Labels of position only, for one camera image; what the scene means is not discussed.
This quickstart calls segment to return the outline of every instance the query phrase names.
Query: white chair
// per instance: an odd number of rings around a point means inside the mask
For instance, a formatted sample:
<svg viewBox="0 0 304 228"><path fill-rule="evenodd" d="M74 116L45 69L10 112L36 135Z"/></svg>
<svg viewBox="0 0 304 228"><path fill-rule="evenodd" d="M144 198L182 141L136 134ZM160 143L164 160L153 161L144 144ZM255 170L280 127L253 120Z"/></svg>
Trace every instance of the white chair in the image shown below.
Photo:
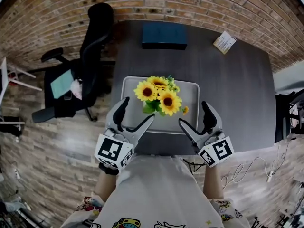
<svg viewBox="0 0 304 228"><path fill-rule="evenodd" d="M32 89L35 89L35 90L42 91L41 88L38 88L38 87L35 87L35 86L32 86L32 85L28 85L26 83L23 83L23 82L19 81L18 72L26 74L26 75L28 75L32 78L36 78L35 75L29 74L29 73L23 71L22 69L20 69L16 66L11 66L9 68L9 71L8 71L8 67L7 67L7 64L6 64L6 58L4 58L4 60L1 64L2 77L1 77L1 82L0 83L1 83L2 88L0 88L0 90L1 90L0 108L1 108L1 105L2 105L2 100L4 98L5 91L6 91L10 82L13 82L13 83L18 84L18 85L23 85L25 87L32 88ZM1 110L0 110L0 120L1 120L0 124L25 124L24 122L5 122L3 116L1 115Z"/></svg>

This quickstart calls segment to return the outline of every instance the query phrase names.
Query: chair armrest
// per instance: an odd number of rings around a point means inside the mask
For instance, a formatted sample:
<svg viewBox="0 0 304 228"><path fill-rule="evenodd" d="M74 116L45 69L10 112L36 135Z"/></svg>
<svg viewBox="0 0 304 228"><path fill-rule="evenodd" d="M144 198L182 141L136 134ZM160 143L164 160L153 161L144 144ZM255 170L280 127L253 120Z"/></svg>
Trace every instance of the chair armrest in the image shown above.
<svg viewBox="0 0 304 228"><path fill-rule="evenodd" d="M32 114L33 122L43 123L55 117L55 108L49 107Z"/></svg>
<svg viewBox="0 0 304 228"><path fill-rule="evenodd" d="M43 54L43 56L41 57L41 62L46 62L52 58L56 58L58 56L61 56L63 54L63 48L59 47L53 50L50 50L48 52L46 52L45 54Z"/></svg>

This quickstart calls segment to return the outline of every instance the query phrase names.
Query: printed shirt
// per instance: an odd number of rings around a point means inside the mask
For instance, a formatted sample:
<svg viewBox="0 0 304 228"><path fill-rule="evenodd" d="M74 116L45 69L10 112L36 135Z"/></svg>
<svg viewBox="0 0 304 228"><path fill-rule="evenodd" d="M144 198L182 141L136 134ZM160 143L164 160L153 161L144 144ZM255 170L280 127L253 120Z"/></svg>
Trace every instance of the printed shirt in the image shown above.
<svg viewBox="0 0 304 228"><path fill-rule="evenodd" d="M62 228L249 228L229 199L208 200L188 167L171 157L134 156L106 203L92 193Z"/></svg>

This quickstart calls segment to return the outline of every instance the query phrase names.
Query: sunflower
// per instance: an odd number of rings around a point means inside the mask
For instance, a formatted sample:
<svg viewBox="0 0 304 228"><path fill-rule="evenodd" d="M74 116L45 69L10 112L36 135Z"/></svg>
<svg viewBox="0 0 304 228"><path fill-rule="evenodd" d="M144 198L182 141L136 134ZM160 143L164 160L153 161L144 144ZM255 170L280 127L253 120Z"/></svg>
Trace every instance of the sunflower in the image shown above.
<svg viewBox="0 0 304 228"><path fill-rule="evenodd" d="M183 110L182 110L182 112L183 112L183 115L186 115L188 112L189 112L189 107L185 107Z"/></svg>
<svg viewBox="0 0 304 228"><path fill-rule="evenodd" d="M176 93L172 90L159 91L159 96L157 98L160 101L160 108L162 112L170 116L176 113L181 107L181 99L176 96Z"/></svg>
<svg viewBox="0 0 304 228"><path fill-rule="evenodd" d="M157 89L147 81L139 82L134 92L141 101L153 101L157 98Z"/></svg>
<svg viewBox="0 0 304 228"><path fill-rule="evenodd" d="M153 84L156 88L167 89L169 81L164 77L151 76L148 78L148 82Z"/></svg>

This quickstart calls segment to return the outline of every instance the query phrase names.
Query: dark table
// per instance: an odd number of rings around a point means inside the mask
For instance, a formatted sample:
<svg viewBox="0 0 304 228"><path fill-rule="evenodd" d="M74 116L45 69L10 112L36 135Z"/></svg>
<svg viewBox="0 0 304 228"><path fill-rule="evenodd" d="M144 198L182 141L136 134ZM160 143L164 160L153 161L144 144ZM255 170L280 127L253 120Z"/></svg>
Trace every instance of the dark table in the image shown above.
<svg viewBox="0 0 304 228"><path fill-rule="evenodd" d="M187 26L186 50L142 49L144 21L124 22L125 38L118 46L111 106L120 100L126 76L168 76L195 82L200 101L211 104L223 121L235 152L271 147L276 129L274 81L268 54L237 41L223 55L212 43L220 33ZM199 110L198 130L203 128ZM193 155L185 135L145 133L137 153Z"/></svg>

